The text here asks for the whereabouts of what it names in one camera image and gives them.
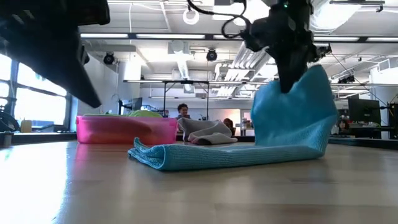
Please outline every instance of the security camera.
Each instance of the security camera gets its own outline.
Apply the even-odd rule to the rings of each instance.
[[[207,52],[206,59],[209,62],[214,62],[215,60],[217,60],[216,50],[215,49],[209,49],[209,52]]]
[[[105,65],[112,65],[115,62],[113,52],[107,52],[105,57],[104,57],[104,63]]]

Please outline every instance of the man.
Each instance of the man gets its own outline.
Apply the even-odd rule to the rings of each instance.
[[[188,114],[188,106],[185,103],[180,104],[178,107],[178,113],[179,115],[176,117],[177,119],[180,118],[188,118],[191,119],[191,116]]]

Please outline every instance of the folded towel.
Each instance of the folded towel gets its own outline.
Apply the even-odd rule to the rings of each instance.
[[[184,131],[184,141],[194,144],[212,145],[238,141],[236,138],[231,138],[231,130],[221,121],[195,121],[181,118],[178,124]]]
[[[250,166],[316,159],[325,154],[337,110],[328,77],[319,65],[310,68],[288,94],[278,82],[262,86],[251,115],[256,146],[146,147],[138,139],[129,155],[158,170]]]

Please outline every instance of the ceiling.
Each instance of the ceiling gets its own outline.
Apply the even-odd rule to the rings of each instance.
[[[115,1],[109,0],[111,11],[111,22],[109,24],[105,26],[84,26],[81,27],[81,32],[219,34],[224,23],[224,21],[213,20],[211,16],[200,14],[200,19],[195,25],[188,25],[183,21],[183,13],[187,8],[185,0],[150,1],[151,4],[114,4],[113,2]],[[214,0],[197,1],[195,4],[203,9],[212,10]],[[398,0],[386,0],[384,10],[380,13],[376,13],[376,8],[361,8],[331,34],[398,36],[398,26],[395,26],[393,22],[398,19]],[[333,19],[334,15],[330,15],[329,20]],[[231,25],[227,26],[227,32],[237,33],[242,28],[231,23]],[[193,55],[187,62],[189,70],[208,70],[212,72],[215,71],[217,63],[231,63],[242,44],[240,40],[188,40],[187,42],[190,46],[190,53]],[[129,60],[131,53],[125,50],[120,50],[119,52],[116,50],[128,49],[132,45],[136,46],[142,58],[146,61],[146,66],[142,69],[142,74],[146,79],[156,77],[156,74],[160,73],[171,74],[172,70],[178,69],[176,61],[166,59],[170,40],[96,39],[85,40],[85,43],[93,48],[90,53],[98,58],[103,57],[109,49],[115,47],[113,51],[115,51],[115,56],[120,61]],[[336,57],[328,55],[319,61],[327,74],[333,76],[344,72],[345,68],[353,69],[355,77],[360,82],[368,80],[369,68],[377,65],[375,62],[398,56],[398,44],[331,44],[331,48]],[[218,53],[217,61],[206,61],[208,49],[216,49]]]

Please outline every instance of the wooden table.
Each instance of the wooden table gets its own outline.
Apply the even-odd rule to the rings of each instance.
[[[128,159],[129,148],[55,142],[1,150],[0,223],[398,220],[394,151],[329,145],[315,161],[159,172]]]

